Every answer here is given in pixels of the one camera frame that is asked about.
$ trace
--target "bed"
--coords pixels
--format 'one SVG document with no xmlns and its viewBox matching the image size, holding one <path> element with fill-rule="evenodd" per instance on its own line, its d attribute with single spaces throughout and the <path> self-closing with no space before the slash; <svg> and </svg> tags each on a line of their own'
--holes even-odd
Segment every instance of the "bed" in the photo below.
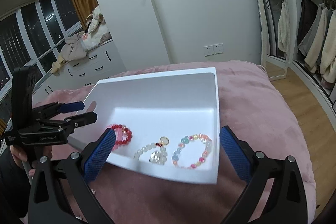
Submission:
<svg viewBox="0 0 336 224">
<path fill-rule="evenodd" d="M 216 67 L 219 93 L 220 125 L 229 125 L 235 135 L 268 157 L 285 159 L 293 155 L 304 183 L 308 222 L 315 214 L 316 191 L 309 152 L 296 117 L 281 94 L 269 82 L 265 69 L 243 61 L 196 62 L 134 70 L 113 77 Z M 58 90 L 43 102 L 84 100 L 93 85 L 78 90 Z M 60 114 L 57 119 L 66 116 Z M 53 147 L 53 159 L 67 157 L 70 145 Z M 268 198 L 269 180 L 251 220 L 260 216 Z M 240 180 L 225 151 L 221 148 L 217 185 L 194 185 L 161 180 L 105 164 L 98 178 L 90 184 L 96 198 L 116 223 L 220 223 L 242 193 Z M 68 199 L 76 215 L 80 212 L 74 197 Z"/>
</svg>

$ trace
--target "person's hand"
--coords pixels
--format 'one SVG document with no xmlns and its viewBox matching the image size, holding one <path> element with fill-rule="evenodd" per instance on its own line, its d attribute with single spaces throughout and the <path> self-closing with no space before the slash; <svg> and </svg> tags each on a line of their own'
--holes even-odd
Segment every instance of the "person's hand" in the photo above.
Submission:
<svg viewBox="0 0 336 224">
<path fill-rule="evenodd" d="M 51 151 L 52 151 L 52 147 L 51 146 L 45 146 L 43 148 L 43 155 L 47 156 L 48 158 L 51 159 L 53 157 L 53 154 L 52 154 Z M 13 159 L 14 159 L 14 162 L 16 163 L 16 165 L 19 166 L 20 168 L 22 168 L 21 161 L 24 161 L 24 162 L 27 161 L 27 155 L 24 152 L 24 150 L 20 146 L 11 145 L 10 146 L 10 152 L 11 152 L 11 154 L 13 156 Z M 28 175 L 30 177 L 32 177 L 34 174 L 35 174 L 35 169 L 29 170 Z"/>
</svg>

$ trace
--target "white fleece jacket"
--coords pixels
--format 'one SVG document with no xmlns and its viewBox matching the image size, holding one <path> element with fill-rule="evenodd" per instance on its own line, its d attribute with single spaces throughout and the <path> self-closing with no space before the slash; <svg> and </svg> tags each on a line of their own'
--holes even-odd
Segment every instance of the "white fleece jacket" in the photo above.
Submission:
<svg viewBox="0 0 336 224">
<path fill-rule="evenodd" d="M 284 2 L 282 2 L 280 19 L 278 23 L 278 48 L 282 52 L 286 52 L 287 49 L 287 21 Z"/>
<path fill-rule="evenodd" d="M 333 12 L 327 37 L 322 50 L 320 73 L 323 78 L 334 83 L 336 79 L 336 10 Z"/>
<path fill-rule="evenodd" d="M 322 10 L 319 26 L 316 31 L 316 35 L 310 46 L 307 56 L 304 60 L 306 62 L 306 67 L 308 67 L 308 69 L 312 73 L 315 73 L 317 70 L 316 61 L 319 57 L 319 54 L 322 48 L 323 38 L 326 34 L 328 11 L 329 10 L 327 8 L 324 8 Z"/>
</svg>

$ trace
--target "wardrobe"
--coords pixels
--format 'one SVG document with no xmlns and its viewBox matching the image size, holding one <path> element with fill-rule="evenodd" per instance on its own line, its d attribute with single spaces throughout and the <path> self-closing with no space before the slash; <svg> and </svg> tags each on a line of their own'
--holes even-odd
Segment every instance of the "wardrobe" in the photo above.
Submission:
<svg viewBox="0 0 336 224">
<path fill-rule="evenodd" d="M 262 60 L 270 80 L 285 78 L 287 69 L 292 69 L 319 101 L 336 130 L 336 85 L 333 75 L 330 77 L 327 74 L 333 70 L 333 62 L 329 62 L 332 64 L 327 68 L 327 72 L 326 65 L 320 65 L 323 49 L 325 52 L 322 63 L 325 63 L 325 59 L 328 59 L 326 52 L 330 52 L 330 46 L 332 49 L 333 44 L 336 44 L 336 38 L 331 39 L 336 37 L 336 33 L 333 33 L 336 31 L 336 12 L 333 13 L 336 0 L 258 0 L 258 5 L 264 49 Z M 321 26 L 316 35 L 320 21 Z M 273 75 L 272 70 L 271 74 L 269 73 L 268 66 L 277 66 L 283 68 L 283 71 Z"/>
</svg>

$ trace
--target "metal bolt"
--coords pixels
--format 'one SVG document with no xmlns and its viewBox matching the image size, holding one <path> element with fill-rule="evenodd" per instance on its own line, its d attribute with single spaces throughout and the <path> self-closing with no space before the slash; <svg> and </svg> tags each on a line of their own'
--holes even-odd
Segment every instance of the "metal bolt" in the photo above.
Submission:
<svg viewBox="0 0 336 224">
<path fill-rule="evenodd" d="M 288 156 L 287 159 L 289 162 L 295 162 L 295 158 L 293 156 Z"/>
<path fill-rule="evenodd" d="M 77 159 L 79 157 L 79 153 L 78 152 L 73 152 L 70 155 L 70 158 L 72 158 L 73 160 Z"/>
<path fill-rule="evenodd" d="M 43 157 L 40 158 L 40 162 L 45 163 L 47 161 L 47 159 L 48 158 L 46 156 L 43 156 Z"/>
<path fill-rule="evenodd" d="M 263 159 L 265 157 L 265 154 L 263 152 L 260 152 L 260 151 L 258 151 L 255 155 L 259 159 Z"/>
</svg>

